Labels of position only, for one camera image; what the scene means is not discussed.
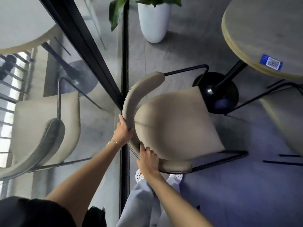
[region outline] black round table base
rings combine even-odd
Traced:
[[[58,72],[58,79],[60,77],[65,77],[68,80],[70,80],[76,87],[78,87],[81,91],[83,91],[84,94],[88,94],[91,92],[97,85],[98,79],[93,74],[91,69],[88,67],[88,65],[84,61],[74,61],[69,63],[70,66],[77,69],[80,73],[80,77],[76,80],[70,79],[70,77],[67,75],[65,70],[61,68]],[[69,93],[77,91],[73,86],[71,86],[67,81],[62,80],[61,81],[61,93]]]
[[[196,86],[201,75],[198,76],[192,86]],[[236,85],[230,81],[213,93],[211,88],[220,83],[225,75],[218,72],[207,72],[203,74],[199,82],[199,89],[207,110],[213,114],[226,114],[233,110],[239,101],[239,92]]]

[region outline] hand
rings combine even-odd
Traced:
[[[123,146],[128,143],[134,133],[133,128],[129,128],[122,115],[119,115],[120,122],[117,124],[117,129],[114,131],[112,137],[113,142],[117,142],[118,145]]]
[[[137,159],[137,164],[147,181],[155,177],[161,177],[158,169],[159,157],[149,147],[145,148],[143,143],[140,144],[140,159]]]

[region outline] qr code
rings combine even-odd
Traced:
[[[270,68],[273,68],[275,70],[278,70],[279,69],[279,66],[280,66],[280,63],[281,61],[277,61],[271,57],[268,57],[268,60],[266,62],[266,66],[270,67]]]

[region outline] forearm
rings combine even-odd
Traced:
[[[148,181],[174,227],[212,227],[206,218],[184,200],[161,175]]]
[[[77,227],[81,227],[88,206],[119,149],[120,146],[116,143],[108,144],[46,197],[65,207]]]

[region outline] railing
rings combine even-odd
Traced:
[[[10,143],[15,104],[28,91],[34,51],[0,55],[0,167],[3,168],[12,164]],[[0,182],[0,199],[6,197],[7,188],[8,181]]]

